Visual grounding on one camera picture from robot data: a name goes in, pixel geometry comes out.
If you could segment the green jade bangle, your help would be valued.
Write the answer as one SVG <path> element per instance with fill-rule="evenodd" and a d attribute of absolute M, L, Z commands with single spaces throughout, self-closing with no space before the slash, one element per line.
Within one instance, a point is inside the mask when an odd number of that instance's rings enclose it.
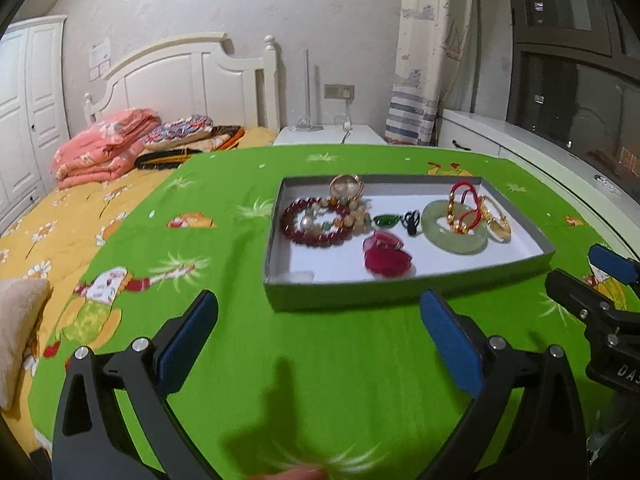
<path fill-rule="evenodd" d="M 456 255 L 474 255 L 482 252 L 488 244 L 488 231 L 480 223 L 469 232 L 453 231 L 445 224 L 448 200 L 433 200 L 421 214 L 423 235 L 436 247 Z"/>

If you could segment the gold ring bangles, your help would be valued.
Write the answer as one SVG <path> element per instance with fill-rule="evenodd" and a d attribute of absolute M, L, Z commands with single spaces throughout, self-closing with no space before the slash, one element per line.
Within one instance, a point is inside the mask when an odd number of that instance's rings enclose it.
<path fill-rule="evenodd" d="M 330 199 L 339 203 L 358 204 L 363 191 L 364 182 L 358 174 L 339 174 L 329 184 Z"/>

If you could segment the grey jewelry tray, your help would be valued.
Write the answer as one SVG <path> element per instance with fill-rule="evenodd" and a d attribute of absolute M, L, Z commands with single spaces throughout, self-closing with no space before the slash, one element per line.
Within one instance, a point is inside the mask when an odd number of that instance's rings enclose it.
<path fill-rule="evenodd" d="M 327 176 L 282 180 L 264 289 L 277 311 L 396 304 L 462 294 L 549 266 L 555 249 L 480 177 L 367 174 L 363 196 L 330 200 Z"/>

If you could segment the white window cabinet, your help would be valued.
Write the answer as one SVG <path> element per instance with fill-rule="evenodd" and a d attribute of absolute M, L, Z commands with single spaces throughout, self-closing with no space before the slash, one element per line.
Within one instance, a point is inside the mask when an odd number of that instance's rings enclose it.
<path fill-rule="evenodd" d="M 438 145 L 514 162 L 570 203 L 619 254 L 639 257 L 639 204 L 570 152 L 520 127 L 460 110 L 444 110 Z"/>

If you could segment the beige plush cushion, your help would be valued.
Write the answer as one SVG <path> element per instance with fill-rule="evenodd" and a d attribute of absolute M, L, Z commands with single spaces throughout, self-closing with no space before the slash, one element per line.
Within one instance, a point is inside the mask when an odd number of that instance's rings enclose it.
<path fill-rule="evenodd" d="M 13 404 L 23 352 L 39 313 L 50 295 L 45 278 L 7 278 L 1 281 L 0 365 L 1 408 Z"/>

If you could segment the yellow floral bedsheet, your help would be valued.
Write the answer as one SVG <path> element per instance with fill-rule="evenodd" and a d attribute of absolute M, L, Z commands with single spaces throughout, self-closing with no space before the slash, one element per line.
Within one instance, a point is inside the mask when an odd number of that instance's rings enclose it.
<path fill-rule="evenodd" d="M 50 285 L 13 404 L 2 410 L 23 450 L 50 448 L 76 348 L 119 350 L 208 289 L 221 335 L 172 406 L 207 457 L 234 469 L 256 465 L 269 445 L 258 401 L 272 346 L 262 245 L 285 169 L 303 164 L 302 151 L 280 148 L 199 154 L 175 170 L 56 191 L 9 228 L 2 276 Z"/>

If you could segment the green cartoon blanket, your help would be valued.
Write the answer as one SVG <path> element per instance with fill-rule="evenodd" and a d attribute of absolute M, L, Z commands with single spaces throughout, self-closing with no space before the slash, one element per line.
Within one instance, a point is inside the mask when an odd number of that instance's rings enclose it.
<path fill-rule="evenodd" d="M 198 155 L 74 284 L 32 384 L 57 479 L 637 478 L 639 281 L 513 162 Z"/>

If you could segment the pink folded quilt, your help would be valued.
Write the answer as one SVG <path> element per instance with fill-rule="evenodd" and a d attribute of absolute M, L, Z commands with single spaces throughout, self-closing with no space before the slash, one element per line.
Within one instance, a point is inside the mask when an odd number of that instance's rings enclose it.
<path fill-rule="evenodd" d="M 56 187 L 108 182 L 134 168 L 143 138 L 160 125 L 149 108 L 130 108 L 94 122 L 55 152 L 51 170 Z"/>

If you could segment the sailboat curtain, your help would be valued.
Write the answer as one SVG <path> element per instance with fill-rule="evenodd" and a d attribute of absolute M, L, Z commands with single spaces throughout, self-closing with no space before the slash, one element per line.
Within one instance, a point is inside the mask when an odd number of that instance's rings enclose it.
<path fill-rule="evenodd" d="M 386 141 L 433 142 L 438 112 L 464 55 L 472 7 L 473 0 L 401 0 Z"/>

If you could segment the patterned pillow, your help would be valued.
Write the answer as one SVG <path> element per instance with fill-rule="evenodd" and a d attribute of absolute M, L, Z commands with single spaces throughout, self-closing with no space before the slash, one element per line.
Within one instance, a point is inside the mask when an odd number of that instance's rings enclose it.
<path fill-rule="evenodd" d="M 203 140 L 213 132 L 214 123 L 202 115 L 192 115 L 176 122 L 165 122 L 154 128 L 143 139 L 149 151 L 163 151 Z"/>

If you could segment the black orange folded cloth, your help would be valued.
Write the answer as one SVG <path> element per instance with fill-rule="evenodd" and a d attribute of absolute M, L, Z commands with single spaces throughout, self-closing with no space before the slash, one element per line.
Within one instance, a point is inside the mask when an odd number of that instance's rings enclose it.
<path fill-rule="evenodd" d="M 134 168 L 140 170 L 177 169 L 194 155 L 237 148 L 245 134 L 245 129 L 240 126 L 218 127 L 217 130 L 218 133 L 214 136 L 188 144 L 159 151 L 144 150 L 134 161 Z"/>

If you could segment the white wardrobe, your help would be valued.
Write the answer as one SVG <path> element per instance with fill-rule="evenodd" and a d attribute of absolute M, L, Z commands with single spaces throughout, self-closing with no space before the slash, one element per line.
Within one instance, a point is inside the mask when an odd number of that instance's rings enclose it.
<path fill-rule="evenodd" d="M 1 229 L 56 185 L 56 150 L 68 140 L 63 92 L 64 15 L 9 25 L 1 38 Z"/>

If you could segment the white nightstand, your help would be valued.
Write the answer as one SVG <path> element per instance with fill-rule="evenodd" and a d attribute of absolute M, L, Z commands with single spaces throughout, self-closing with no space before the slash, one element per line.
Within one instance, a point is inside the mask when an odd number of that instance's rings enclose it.
<path fill-rule="evenodd" d="M 300 144 L 385 145 L 386 142 L 368 125 L 352 125 L 349 132 L 341 125 L 324 125 L 321 130 L 314 131 L 285 127 L 273 142 L 274 146 Z"/>

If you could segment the desk lamp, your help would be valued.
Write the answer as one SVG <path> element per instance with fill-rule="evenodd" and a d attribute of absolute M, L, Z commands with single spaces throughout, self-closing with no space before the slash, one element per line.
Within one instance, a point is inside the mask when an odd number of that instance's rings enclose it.
<path fill-rule="evenodd" d="M 309 49 L 305 49 L 303 53 L 304 61 L 304 114 L 296 122 L 295 130 L 301 132 L 317 132 L 323 129 L 322 125 L 317 124 L 311 114 L 311 70 L 309 62 Z"/>

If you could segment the white headboard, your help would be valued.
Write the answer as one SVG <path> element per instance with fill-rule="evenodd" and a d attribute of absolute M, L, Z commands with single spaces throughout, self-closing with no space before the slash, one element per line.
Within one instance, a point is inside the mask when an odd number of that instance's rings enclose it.
<path fill-rule="evenodd" d="M 168 38 L 132 52 L 101 79 L 104 96 L 84 96 L 91 125 L 126 108 L 150 108 L 163 122 L 191 115 L 216 125 L 281 128 L 279 51 L 276 38 L 264 38 L 257 58 L 228 55 L 228 35 L 198 32 Z"/>

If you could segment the wall socket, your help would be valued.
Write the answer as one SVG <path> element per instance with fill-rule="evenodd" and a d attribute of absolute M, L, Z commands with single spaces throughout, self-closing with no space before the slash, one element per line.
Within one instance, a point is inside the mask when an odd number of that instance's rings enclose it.
<path fill-rule="evenodd" d="M 323 96 L 327 100 L 349 101 L 355 96 L 355 86 L 353 84 L 325 84 Z"/>

